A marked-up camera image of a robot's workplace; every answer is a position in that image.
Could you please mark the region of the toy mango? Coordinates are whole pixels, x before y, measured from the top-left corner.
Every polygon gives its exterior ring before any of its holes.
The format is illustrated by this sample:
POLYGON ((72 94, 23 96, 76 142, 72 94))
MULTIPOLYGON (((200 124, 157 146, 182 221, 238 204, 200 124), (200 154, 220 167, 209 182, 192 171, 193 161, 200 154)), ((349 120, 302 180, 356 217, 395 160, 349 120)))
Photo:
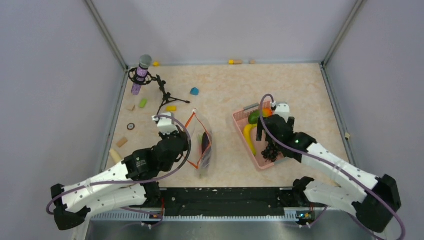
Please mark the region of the toy mango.
MULTIPOLYGON (((273 115, 273 111, 270 108, 263 108, 262 115, 264 118, 270 117, 273 115)), ((259 117, 260 117, 259 110, 255 110, 251 112, 250 115, 248 116, 248 123, 251 125, 257 124, 259 121, 259 117)))

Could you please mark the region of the toy banana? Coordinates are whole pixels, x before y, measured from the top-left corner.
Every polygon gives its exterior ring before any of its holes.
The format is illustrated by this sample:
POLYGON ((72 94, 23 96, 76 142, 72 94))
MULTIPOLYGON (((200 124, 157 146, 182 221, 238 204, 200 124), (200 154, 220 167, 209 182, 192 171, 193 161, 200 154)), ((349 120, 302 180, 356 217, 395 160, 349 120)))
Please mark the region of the toy banana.
POLYGON ((252 138, 251 138, 251 131, 257 127, 257 124, 247 124, 244 129, 243 129, 243 137, 251 151, 251 153, 253 154, 253 156, 256 156, 256 149, 255 146, 252 142, 252 138))

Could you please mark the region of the pink plastic basket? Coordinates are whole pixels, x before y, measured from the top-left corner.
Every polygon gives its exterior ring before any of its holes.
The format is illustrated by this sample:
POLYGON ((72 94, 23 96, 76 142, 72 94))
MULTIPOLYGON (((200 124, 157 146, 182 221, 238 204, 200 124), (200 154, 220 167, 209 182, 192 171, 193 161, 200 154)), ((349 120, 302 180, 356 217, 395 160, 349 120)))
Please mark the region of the pink plastic basket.
POLYGON ((262 154, 268 146, 265 133, 262 134, 262 139, 257 141, 257 126, 250 125, 249 122, 249 116, 259 109, 259 105, 259 103, 254 103, 233 112, 232 122, 254 167, 257 171, 263 171, 282 163, 285 158, 279 153, 275 159, 269 160, 262 154))

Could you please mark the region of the clear orange zip bag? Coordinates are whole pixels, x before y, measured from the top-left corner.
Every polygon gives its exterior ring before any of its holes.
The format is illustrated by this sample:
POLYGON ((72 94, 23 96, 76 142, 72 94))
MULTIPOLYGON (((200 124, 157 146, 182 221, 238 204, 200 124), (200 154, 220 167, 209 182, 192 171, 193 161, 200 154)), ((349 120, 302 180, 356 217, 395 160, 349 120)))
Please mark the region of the clear orange zip bag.
POLYGON ((213 161, 213 131, 209 121, 196 108, 185 124, 191 136, 191 152, 188 163, 195 168, 199 179, 208 176, 213 161))

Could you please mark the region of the toy purple eggplant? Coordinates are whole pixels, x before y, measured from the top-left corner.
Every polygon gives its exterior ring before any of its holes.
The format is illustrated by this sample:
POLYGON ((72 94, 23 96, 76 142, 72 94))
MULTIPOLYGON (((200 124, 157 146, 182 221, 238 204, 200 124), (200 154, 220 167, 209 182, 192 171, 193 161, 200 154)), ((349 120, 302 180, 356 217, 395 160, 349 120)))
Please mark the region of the toy purple eggplant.
POLYGON ((212 158, 212 141, 207 132, 201 137, 201 161, 202 168, 208 168, 212 158))

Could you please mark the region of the toy black grapes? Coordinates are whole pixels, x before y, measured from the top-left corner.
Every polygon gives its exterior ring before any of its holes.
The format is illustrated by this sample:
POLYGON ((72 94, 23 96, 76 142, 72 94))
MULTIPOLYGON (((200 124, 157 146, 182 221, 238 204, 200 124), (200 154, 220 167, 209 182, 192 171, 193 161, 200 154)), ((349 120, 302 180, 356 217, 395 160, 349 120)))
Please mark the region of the toy black grapes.
POLYGON ((275 144, 269 142, 261 154, 266 161, 274 163, 278 159, 280 151, 275 144))

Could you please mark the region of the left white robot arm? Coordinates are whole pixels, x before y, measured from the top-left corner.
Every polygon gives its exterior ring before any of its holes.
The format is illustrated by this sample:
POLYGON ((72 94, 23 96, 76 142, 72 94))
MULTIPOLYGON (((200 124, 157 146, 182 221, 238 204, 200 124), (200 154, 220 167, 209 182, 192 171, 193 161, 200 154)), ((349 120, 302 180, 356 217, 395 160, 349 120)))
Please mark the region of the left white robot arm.
POLYGON ((184 165, 192 147, 185 131, 159 136, 157 145, 134 151, 109 170, 74 185, 53 185, 48 206, 54 205, 54 210, 47 213, 58 229, 73 229, 93 215, 117 208, 156 206, 161 198, 158 181, 176 173, 173 164, 184 165))

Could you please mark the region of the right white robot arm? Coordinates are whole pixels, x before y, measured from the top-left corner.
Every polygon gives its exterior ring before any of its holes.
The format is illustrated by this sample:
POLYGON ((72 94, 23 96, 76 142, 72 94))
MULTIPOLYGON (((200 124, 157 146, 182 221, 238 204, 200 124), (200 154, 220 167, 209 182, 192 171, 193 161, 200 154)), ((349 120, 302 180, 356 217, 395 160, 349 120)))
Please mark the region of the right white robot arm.
POLYGON ((293 200, 299 206, 319 203, 338 208, 368 230, 382 233, 402 202, 396 180, 388 174, 378 177, 363 171, 325 149, 315 138, 295 132, 295 118, 277 114, 257 120, 256 139, 265 139, 272 151, 327 175, 337 186, 311 177, 293 183, 293 200))

